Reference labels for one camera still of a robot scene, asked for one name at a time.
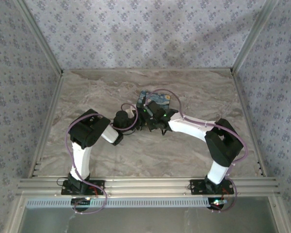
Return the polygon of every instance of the aluminum frame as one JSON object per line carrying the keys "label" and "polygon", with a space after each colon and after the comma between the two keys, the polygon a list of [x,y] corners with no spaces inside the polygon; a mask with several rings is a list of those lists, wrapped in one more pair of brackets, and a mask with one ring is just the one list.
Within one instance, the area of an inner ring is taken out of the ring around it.
{"label": "aluminum frame", "polygon": [[54,114],[55,114],[55,110],[56,110],[56,106],[57,106],[57,102],[58,102],[58,98],[59,98],[59,94],[60,91],[62,89],[62,85],[63,85],[63,76],[61,75],[57,81],[56,87],[55,87],[55,91],[53,93],[51,102],[50,102],[50,107],[48,109],[48,114],[47,117],[45,119],[43,128],[42,128],[42,134],[39,138],[38,144],[37,144],[37,148],[35,149],[34,155],[33,155],[33,159],[32,159],[32,164],[30,166],[29,169],[29,173],[28,173],[28,178],[33,177],[33,173],[35,171],[35,167],[37,164],[39,164],[39,161],[41,159],[41,156],[43,154],[43,150],[45,147],[45,144],[47,142],[47,138],[49,136],[49,132],[50,132],[50,128],[54,119]]}
{"label": "aluminum frame", "polygon": [[[21,227],[24,209],[32,198],[63,199],[61,187],[56,184],[59,177],[22,179],[19,183],[13,208],[7,222],[5,233],[17,233]],[[108,198],[193,198],[213,197],[213,195],[192,196],[187,185],[193,178],[119,178],[106,177],[105,190]],[[233,178],[239,197],[268,197],[273,216],[280,233],[291,233],[291,225],[283,206],[278,182],[274,177]]]}
{"label": "aluminum frame", "polygon": [[19,11],[20,11],[23,19],[27,23],[29,29],[33,33],[37,43],[39,44],[40,48],[43,51],[43,53],[47,57],[47,60],[50,63],[50,65],[52,66],[53,70],[57,74],[61,74],[62,70],[58,64],[58,61],[55,58],[52,50],[50,49],[47,41],[45,40],[43,34],[41,33],[41,30],[39,29],[38,25],[34,21],[34,18],[32,16],[32,14],[30,13],[30,10],[29,10],[27,4],[25,3],[24,0],[14,0],[14,3],[17,6],[17,8],[19,9]]}
{"label": "aluminum frame", "polygon": [[264,5],[262,6],[259,15],[257,16],[244,44],[242,45],[240,52],[238,53],[233,63],[233,74],[237,74],[237,72],[239,71],[250,50],[252,49],[255,41],[257,40],[260,32],[263,30],[264,25],[268,22],[268,19],[271,16],[273,9],[277,6],[278,2],[279,0],[266,0]]}
{"label": "aluminum frame", "polygon": [[243,115],[245,117],[245,120],[246,120],[248,129],[249,129],[251,138],[253,140],[253,146],[254,146],[255,154],[258,157],[260,170],[261,170],[261,175],[262,176],[267,176],[266,166],[264,164],[262,153],[261,153],[260,148],[258,146],[258,138],[257,138],[256,132],[255,132],[255,130],[253,128],[253,125],[251,123],[251,120],[250,120],[250,117],[249,117],[249,112],[248,112],[247,108],[245,107],[245,103],[246,103],[245,99],[242,96],[241,91],[240,91],[241,90],[241,85],[239,83],[239,80],[237,78],[235,78],[235,75],[233,74],[232,76],[233,76],[233,80],[234,80],[234,84],[235,84],[235,89],[237,91],[237,94],[239,96],[240,103],[241,103],[241,106],[242,106],[242,112],[243,112]]}

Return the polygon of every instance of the black joint housing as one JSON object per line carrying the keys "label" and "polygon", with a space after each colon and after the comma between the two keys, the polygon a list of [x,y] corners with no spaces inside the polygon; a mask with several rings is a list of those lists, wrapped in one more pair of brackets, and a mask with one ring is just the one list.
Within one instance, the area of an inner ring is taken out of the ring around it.
{"label": "black joint housing", "polygon": [[153,114],[153,118],[157,121],[166,114],[165,110],[153,100],[147,105],[147,108]]}
{"label": "black joint housing", "polygon": [[[86,177],[84,180],[89,181],[90,176]],[[68,180],[70,181],[70,184],[73,186],[73,189],[77,192],[80,192],[80,194],[84,194],[85,191],[88,188],[88,185],[83,183],[82,181],[79,181],[75,179],[71,173],[68,174]]]}
{"label": "black joint housing", "polygon": [[[236,133],[234,128],[225,119],[218,120],[216,124]],[[243,148],[243,144],[235,136],[216,127],[206,132],[205,140],[212,159],[224,167],[229,167]]]}
{"label": "black joint housing", "polygon": [[[89,109],[78,117],[78,119],[94,113],[97,112],[93,109]],[[69,132],[70,140],[79,144],[82,150],[86,147],[91,147],[97,142],[110,122],[111,121],[104,116],[92,116],[81,120],[71,128]]]}
{"label": "black joint housing", "polygon": [[[136,114],[134,114],[133,118],[129,118],[128,113],[126,111],[120,110],[115,114],[115,118],[113,119],[113,126],[119,128],[119,129],[125,129],[125,128],[128,128],[129,126],[131,126],[134,123],[135,119],[136,119]],[[124,133],[124,132],[130,131],[130,130],[133,130],[135,128],[138,129],[139,127],[140,127],[140,119],[137,119],[134,126],[131,127],[130,129],[128,129],[128,130],[116,130],[116,131],[120,134],[120,133]]]}
{"label": "black joint housing", "polygon": [[206,185],[206,190],[209,192],[209,193],[218,193],[219,191],[221,191],[221,185],[220,184],[214,184],[212,183],[208,177],[206,176],[205,177],[205,185]]}
{"label": "black joint housing", "polygon": [[123,134],[119,133],[117,139],[112,143],[112,145],[116,146],[122,141],[122,139],[123,139]]}

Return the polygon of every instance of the blue object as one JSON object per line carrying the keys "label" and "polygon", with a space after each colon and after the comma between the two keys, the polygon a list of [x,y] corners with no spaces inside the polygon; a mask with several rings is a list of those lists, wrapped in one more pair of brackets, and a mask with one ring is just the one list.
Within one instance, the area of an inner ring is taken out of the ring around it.
{"label": "blue object", "polygon": [[[141,91],[137,103],[142,103],[143,98],[147,97],[150,93],[150,91]],[[164,110],[167,110],[169,108],[170,95],[153,93],[153,95],[150,96],[148,102],[150,102],[151,100],[155,101]]]}

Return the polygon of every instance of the glass panel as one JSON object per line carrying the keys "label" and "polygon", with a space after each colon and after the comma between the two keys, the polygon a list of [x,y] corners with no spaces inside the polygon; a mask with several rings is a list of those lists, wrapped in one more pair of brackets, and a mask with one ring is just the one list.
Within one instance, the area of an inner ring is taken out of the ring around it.
{"label": "glass panel", "polygon": [[268,198],[238,198],[225,213],[205,208],[26,209],[19,233],[276,233]]}

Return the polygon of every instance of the wire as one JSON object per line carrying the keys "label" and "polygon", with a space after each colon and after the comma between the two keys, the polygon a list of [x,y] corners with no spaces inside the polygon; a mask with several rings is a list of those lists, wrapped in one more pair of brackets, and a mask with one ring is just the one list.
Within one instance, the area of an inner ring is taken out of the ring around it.
{"label": "wire", "polygon": [[70,155],[70,157],[71,157],[71,160],[72,160],[72,167],[74,168],[74,170],[75,170],[75,172],[76,172],[78,178],[79,178],[83,183],[85,183],[85,184],[87,184],[87,185],[89,185],[89,186],[92,186],[92,187],[94,187],[94,188],[97,188],[97,189],[101,190],[102,193],[103,193],[104,196],[105,196],[105,200],[104,200],[104,202],[103,202],[103,205],[102,205],[98,210],[91,211],[91,212],[79,212],[79,211],[77,211],[77,209],[76,209],[76,206],[78,205],[78,202],[77,202],[77,203],[74,205],[73,210],[74,210],[74,212],[75,212],[76,214],[80,214],[80,215],[89,215],[89,214],[94,214],[94,213],[99,212],[100,210],[102,210],[102,209],[106,206],[106,204],[107,204],[107,200],[108,200],[108,195],[107,195],[106,191],[105,191],[103,188],[101,188],[100,186],[98,186],[98,185],[96,185],[96,184],[90,183],[90,182],[84,180],[84,179],[81,177],[81,175],[79,174],[79,171],[77,170],[77,166],[76,166],[76,164],[75,164],[73,154],[72,154],[72,152],[70,151],[70,149],[69,149],[69,147],[68,147],[68,142],[67,142],[68,135],[69,135],[69,131],[71,130],[71,128],[72,128],[75,124],[77,124],[78,122],[80,122],[80,121],[82,121],[82,120],[84,120],[84,119],[86,119],[86,118],[93,117],[93,116],[102,116],[102,115],[101,115],[101,114],[98,114],[98,113],[92,113],[92,114],[88,114],[88,115],[85,115],[85,116],[80,117],[79,119],[77,119],[76,121],[74,121],[71,125],[69,125],[69,127],[68,127],[68,129],[67,129],[67,131],[66,131],[66,134],[65,134],[65,147],[66,147],[66,149],[67,149],[67,151],[68,151],[68,153],[69,153],[69,155]]}
{"label": "wire", "polygon": [[63,187],[62,184],[58,184],[59,179],[68,179],[68,177],[59,177],[59,178],[57,179],[57,181],[56,181],[57,185]]}
{"label": "wire", "polygon": [[227,193],[227,201],[229,201],[229,193],[227,192],[227,190],[225,188],[222,188],[222,191]]}
{"label": "wire", "polygon": [[233,188],[234,188],[235,197],[234,197],[234,200],[233,200],[232,204],[229,207],[227,207],[226,209],[220,210],[221,212],[226,212],[226,211],[230,210],[231,208],[233,208],[233,206],[236,203],[236,199],[237,199],[237,195],[238,195],[237,194],[237,188],[236,188],[236,185],[235,185],[234,181],[232,179],[228,178],[228,177],[225,177],[225,179],[229,180],[232,183]]}
{"label": "wire", "polygon": [[96,195],[96,197],[98,197],[98,192],[97,192],[97,189],[95,187],[89,187],[89,189],[94,189],[95,195]]}
{"label": "wire", "polygon": [[132,135],[134,132],[136,132],[136,129],[134,129],[131,133],[123,134],[124,136]]}
{"label": "wire", "polygon": [[129,130],[129,129],[131,129],[136,123],[137,123],[137,120],[138,120],[138,110],[137,110],[137,108],[133,105],[133,104],[131,104],[131,103],[123,103],[122,105],[121,105],[121,109],[123,110],[123,106],[124,105],[130,105],[131,107],[133,107],[135,110],[136,110],[136,119],[135,119],[135,121],[133,122],[133,124],[131,125],[131,126],[129,126],[129,127],[127,127],[127,128],[123,128],[123,129],[121,129],[121,128],[117,128],[117,127],[114,127],[113,125],[112,125],[112,128],[114,128],[115,130],[121,130],[121,131],[124,131],[124,130]]}

